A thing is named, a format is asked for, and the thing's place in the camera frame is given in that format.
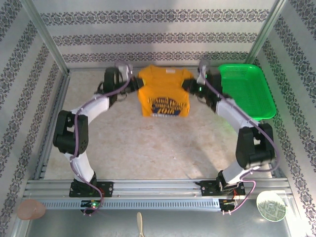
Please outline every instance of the patterned wallpaper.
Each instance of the patterned wallpaper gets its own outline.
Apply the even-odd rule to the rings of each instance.
[[[69,68],[242,62],[275,0],[36,0]]]
[[[271,124],[282,151],[281,169],[309,236],[316,236],[315,16],[315,0],[290,0],[256,62],[277,107]]]
[[[18,0],[0,0],[0,237],[37,164],[61,72]]]

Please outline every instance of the robotic arm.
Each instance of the robotic arm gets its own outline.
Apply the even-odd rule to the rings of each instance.
[[[82,109],[82,106],[72,111],[61,111],[58,115],[55,128],[53,145],[56,146],[65,157],[70,160],[75,154],[75,133],[70,131],[74,126],[76,113],[80,110],[78,116],[78,138],[79,150],[77,156],[72,159],[75,171],[74,187],[83,197],[89,197],[95,191],[82,181],[76,174],[79,174],[85,181],[96,186],[96,174],[91,168],[86,148],[88,145],[88,125],[98,115],[107,111],[117,100],[117,95],[109,97],[102,96],[120,88],[129,78],[129,67],[121,66],[119,68],[107,68],[105,71],[104,82],[98,86],[96,94],[92,97],[90,103]],[[275,151],[266,137],[260,133],[252,124],[259,126],[268,136],[273,139],[272,128],[269,124],[259,124],[249,116],[242,116],[236,111],[238,106],[233,98],[224,95],[226,99],[221,99],[212,92],[207,82],[212,85],[220,94],[223,94],[221,75],[219,72],[211,74],[204,66],[201,69],[199,78],[184,80],[182,87],[196,95],[199,98],[205,98],[206,104],[219,116],[225,118],[238,134],[236,161],[228,168],[219,172],[216,178],[216,189],[219,192],[227,192],[239,186],[242,176],[251,170],[259,169],[264,164],[272,161],[275,157]],[[133,92],[143,86],[141,79],[133,78],[125,92]]]
[[[199,98],[205,98],[206,104],[223,117],[238,134],[236,147],[236,161],[225,170],[218,173],[217,188],[219,191],[229,191],[239,186],[242,176],[252,170],[259,169],[275,158],[275,150],[267,138],[260,133],[253,124],[257,125],[273,140],[272,127],[268,123],[260,124],[248,115],[241,115],[241,108],[234,99],[223,94],[221,75],[219,72],[211,74],[207,66],[201,67],[197,80],[188,79],[182,87]],[[221,99],[205,85],[205,80],[216,91],[224,96]]]

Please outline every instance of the vertical metal post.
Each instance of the vertical metal post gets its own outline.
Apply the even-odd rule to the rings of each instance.
[[[273,26],[275,25],[280,13],[284,5],[286,4],[287,0],[276,0],[275,4],[273,5],[268,18],[266,19],[264,25],[262,26],[259,35],[253,44],[250,52],[248,53],[245,63],[252,64],[256,59],[262,45],[266,41],[267,37],[269,36]]]
[[[39,12],[37,11],[34,3],[32,0],[20,0],[21,4],[23,5],[24,9],[26,10],[29,18],[33,22],[34,26],[36,27],[40,37],[46,44],[47,48],[49,49],[50,53],[53,55],[56,63],[58,64],[59,68],[63,72],[63,75],[68,73],[68,68],[66,63],[63,59],[63,56],[58,50],[55,41],[53,40],[52,36],[50,35],[45,23],[43,22]]]
[[[44,144],[42,144],[43,151],[42,151],[41,156],[39,158],[38,168],[37,168],[35,175],[34,175],[35,180],[40,179],[40,174],[41,174],[43,164],[48,162],[51,148],[53,146],[53,136],[54,136],[54,130],[55,130],[55,125],[56,125],[58,113],[63,108],[65,97],[67,94],[69,81],[70,81],[70,77],[71,77],[71,73],[69,73],[69,75],[65,75],[64,79],[61,79],[62,81],[60,82],[61,84],[59,85],[60,92],[59,93],[57,92],[56,97],[55,97],[55,102],[54,102],[56,104],[56,106],[54,106],[54,105],[52,106],[51,121],[49,123],[49,126],[46,128],[46,129],[48,129],[47,138],[44,140]]]

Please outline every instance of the yellow t-shirt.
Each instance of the yellow t-shirt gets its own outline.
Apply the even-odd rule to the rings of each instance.
[[[143,116],[187,116],[189,94],[182,88],[184,79],[193,78],[188,70],[150,65],[138,74],[144,86],[138,90]]]

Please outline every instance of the metal extrusion bar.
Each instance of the metal extrusion bar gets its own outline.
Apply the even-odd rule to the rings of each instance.
[[[65,77],[66,78],[64,78],[64,80],[62,82],[63,84],[61,85],[62,89],[61,89],[60,93],[57,95],[58,97],[55,98],[55,100],[57,100],[56,107],[53,108],[53,111],[52,111],[53,116],[51,119],[51,123],[50,123],[50,126],[47,128],[48,129],[47,140],[44,144],[43,152],[39,158],[39,165],[38,165],[38,168],[37,168],[35,176],[34,176],[35,180],[40,179],[42,172],[45,171],[45,170],[43,170],[43,164],[48,163],[48,158],[49,158],[51,148],[53,145],[53,135],[54,135],[54,130],[55,130],[55,125],[56,125],[58,113],[62,110],[63,105],[64,105],[69,81],[71,78],[71,73],[69,73],[69,74],[67,73],[65,75]]]
[[[85,209],[82,207],[84,200],[38,200],[43,203],[49,210],[78,210]],[[133,200],[133,199],[108,199],[103,203],[100,209],[106,210],[207,210],[220,211],[218,198],[208,199],[149,199],[149,200]]]
[[[275,191],[277,194],[292,197],[287,178],[255,178],[257,183],[251,198],[256,198],[262,191]],[[195,182],[201,179],[185,180],[100,180],[114,182],[113,197],[105,200],[170,200],[170,199],[210,199],[202,197],[200,186]],[[34,180],[28,181],[23,194],[24,199],[31,196],[37,200],[75,200],[69,197],[69,188],[72,180]],[[248,193],[252,187],[250,183],[244,183]]]
[[[46,44],[47,48],[49,49],[50,53],[53,55],[55,61],[57,62],[58,66],[60,67],[63,75],[68,73],[68,68],[64,61],[63,56],[59,52],[55,41],[53,40],[52,36],[50,35],[46,25],[44,24],[39,12],[37,11],[34,3],[32,0],[21,0],[21,4],[23,5],[24,9],[26,10],[27,14],[29,15],[31,21],[33,22],[34,26],[36,27],[39,35],[43,39],[44,43]]]
[[[275,4],[273,5],[270,11],[268,18],[266,19],[263,27],[260,30],[260,33],[258,34],[256,41],[252,45],[252,48],[246,57],[245,63],[252,64],[254,62],[259,51],[261,50],[262,45],[268,38],[274,24],[276,23],[278,17],[280,16],[286,2],[287,0],[277,0],[275,2]]]

